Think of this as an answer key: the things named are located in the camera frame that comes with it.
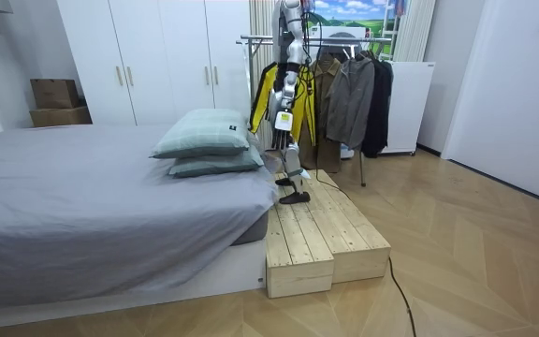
humanoid robot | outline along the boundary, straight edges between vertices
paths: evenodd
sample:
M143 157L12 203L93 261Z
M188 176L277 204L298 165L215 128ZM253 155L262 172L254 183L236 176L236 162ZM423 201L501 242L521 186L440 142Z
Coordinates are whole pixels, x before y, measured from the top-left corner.
M273 59L278 64L278 69L269 96L268 112L273 126L272 148L280 150L286 173L286 178L276 183L290 185L295 190L291 195L280 198L282 204L308 202L311 199L302 189L303 169L299 162L299 147L290 135L297 77L305 52L302 15L311 1L313 0L276 0L273 10Z

white wall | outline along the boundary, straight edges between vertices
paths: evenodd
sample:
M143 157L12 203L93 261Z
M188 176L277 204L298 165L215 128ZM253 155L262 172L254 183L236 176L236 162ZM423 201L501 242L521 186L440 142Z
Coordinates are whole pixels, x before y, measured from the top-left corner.
M30 79L72 79L81 88L57 2L10 3L14 13L0 14L0 121L4 128L30 127Z
M435 62L418 143L441 152L485 0L436 1L425 61Z
M539 1L486 3L443 157L539 195Z

jacket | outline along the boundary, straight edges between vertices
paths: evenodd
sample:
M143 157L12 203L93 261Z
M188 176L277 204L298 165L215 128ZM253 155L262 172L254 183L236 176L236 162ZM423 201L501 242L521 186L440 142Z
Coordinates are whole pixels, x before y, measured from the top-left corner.
M341 144L326 139L328 114L328 91L341 68L341 63L328 53L323 54L319 63L311 65L315 78L315 127L317 140L312 145L307 123L303 121L299 139L299 161L306 169L322 169L326 172L338 172L341 168Z
M267 113L271 88L273 87L277 70L278 65L274 62L269 66L266 66L261 73L259 85L257 86L257 94L255 95L255 101L251 107L250 121L251 132L253 133L257 132L257 129L261 124L261 120L265 118ZM295 141L299 141L300 129L304 118L309 127L311 142L312 144L315 144L315 95L313 90L307 90L307 85L313 89L313 76L311 76L306 67L302 66L300 68L299 77L297 78L297 94L295 96L295 103L292 109L293 123L290 133Z
M388 114L392 95L392 65L389 62L374 61L375 81L370 113L367 118L365 139L361 152L375 158L388 145Z
M351 149L361 146L373 94L373 77L373 63L366 57L342 64L328 92L328 139Z

plaid pillow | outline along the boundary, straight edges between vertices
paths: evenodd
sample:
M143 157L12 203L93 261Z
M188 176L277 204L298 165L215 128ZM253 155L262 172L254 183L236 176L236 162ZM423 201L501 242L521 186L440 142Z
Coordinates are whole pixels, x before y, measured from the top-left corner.
M188 112L159 140L153 158L184 158L201 155L235 155L249 148L247 121L228 109Z
M255 146L251 146L249 150L237 155L206 155L198 158L176 159L174 166L169 170L169 175L174 178L198 177L207 174L241 172L262 166L263 160L259 152Z

bed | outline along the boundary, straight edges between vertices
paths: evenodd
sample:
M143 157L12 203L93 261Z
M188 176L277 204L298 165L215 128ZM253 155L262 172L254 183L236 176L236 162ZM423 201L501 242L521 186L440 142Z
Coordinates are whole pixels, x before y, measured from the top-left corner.
M0 326L263 286L270 173L168 177L167 130L0 133Z

